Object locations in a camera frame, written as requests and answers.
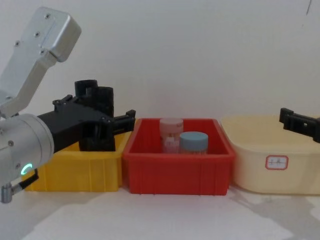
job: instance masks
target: robotic arm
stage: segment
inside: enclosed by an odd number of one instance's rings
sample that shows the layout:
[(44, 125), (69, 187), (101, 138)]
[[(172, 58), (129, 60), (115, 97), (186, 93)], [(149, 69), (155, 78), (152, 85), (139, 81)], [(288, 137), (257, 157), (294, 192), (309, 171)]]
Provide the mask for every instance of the robotic arm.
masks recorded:
[(5, 118), (0, 121), (2, 203), (11, 202), (13, 194), (37, 180), (37, 170), (14, 187), (11, 181), (48, 162), (55, 151), (45, 122), (18, 113), (28, 106), (48, 68), (67, 60), (80, 34), (81, 28), (68, 13), (41, 7), (14, 44), (0, 77), (0, 116)]
[[(76, 96), (53, 101), (52, 112), (18, 114), (30, 103), (48, 68), (67, 60), (80, 34), (81, 28), (68, 13), (41, 7), (14, 44), (14, 53), (0, 76), (2, 203), (11, 202), (14, 194), (36, 181), (37, 168), (55, 152), (76, 142), (82, 143), (83, 150), (108, 147), (114, 151), (114, 135), (134, 127), (136, 112), (113, 117), (113, 102), (109, 109), (98, 101), (110, 88), (98, 87), (95, 80), (76, 82)], [(11, 181), (33, 170), (34, 175), (12, 186)]]

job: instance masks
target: pink jar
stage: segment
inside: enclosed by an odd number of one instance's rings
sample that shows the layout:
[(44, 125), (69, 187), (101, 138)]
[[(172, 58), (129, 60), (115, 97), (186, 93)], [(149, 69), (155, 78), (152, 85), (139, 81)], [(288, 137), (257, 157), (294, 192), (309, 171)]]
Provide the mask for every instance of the pink jar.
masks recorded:
[(184, 131), (184, 121), (181, 118), (162, 118), (159, 127), (163, 153), (179, 153), (180, 134)]

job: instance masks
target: red plastic bin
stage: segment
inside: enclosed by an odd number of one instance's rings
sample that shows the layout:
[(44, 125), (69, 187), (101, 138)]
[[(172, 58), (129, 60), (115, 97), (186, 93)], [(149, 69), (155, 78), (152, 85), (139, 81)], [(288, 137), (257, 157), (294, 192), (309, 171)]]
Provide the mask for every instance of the red plastic bin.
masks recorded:
[(208, 154), (162, 153), (160, 118), (142, 118), (123, 152), (123, 182), (133, 194), (226, 195), (235, 153), (215, 119), (184, 119), (208, 134)]

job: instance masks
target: cream plastic bin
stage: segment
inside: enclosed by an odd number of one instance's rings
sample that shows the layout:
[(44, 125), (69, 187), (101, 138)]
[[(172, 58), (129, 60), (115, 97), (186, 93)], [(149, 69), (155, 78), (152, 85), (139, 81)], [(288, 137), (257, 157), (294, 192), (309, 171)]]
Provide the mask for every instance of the cream plastic bin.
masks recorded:
[(232, 116), (221, 125), (236, 151), (236, 185), (266, 194), (320, 194), (320, 143), (312, 137), (284, 130), (279, 116)]

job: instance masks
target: teal indicator light ring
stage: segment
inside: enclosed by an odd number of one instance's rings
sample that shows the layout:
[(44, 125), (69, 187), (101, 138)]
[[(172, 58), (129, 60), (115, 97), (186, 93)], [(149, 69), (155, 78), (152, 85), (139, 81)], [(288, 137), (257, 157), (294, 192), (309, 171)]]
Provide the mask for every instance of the teal indicator light ring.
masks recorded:
[(28, 163), (28, 164), (26, 164), (23, 168), (22, 168), (22, 170), (21, 170), (21, 175), (26, 175), (28, 172), (27, 172), (27, 169), (28, 168), (30, 168), (30, 169), (32, 169), (32, 164), (31, 163)]

